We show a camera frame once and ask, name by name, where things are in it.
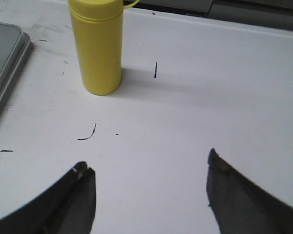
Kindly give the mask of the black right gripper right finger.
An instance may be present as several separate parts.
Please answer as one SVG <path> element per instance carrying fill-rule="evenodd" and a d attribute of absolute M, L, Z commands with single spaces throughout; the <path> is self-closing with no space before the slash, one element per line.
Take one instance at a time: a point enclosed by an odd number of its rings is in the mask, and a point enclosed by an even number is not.
<path fill-rule="evenodd" d="M 293 234 L 293 208 L 247 179 L 211 149 L 207 196 L 222 234 Z"/>

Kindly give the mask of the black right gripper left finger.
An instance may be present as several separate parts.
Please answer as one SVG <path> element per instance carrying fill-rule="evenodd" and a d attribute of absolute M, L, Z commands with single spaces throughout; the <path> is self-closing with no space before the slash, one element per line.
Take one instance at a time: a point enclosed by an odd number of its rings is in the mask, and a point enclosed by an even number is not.
<path fill-rule="evenodd" d="M 88 234 L 95 212 L 95 172 L 81 161 L 38 197 L 0 219 L 0 234 Z"/>

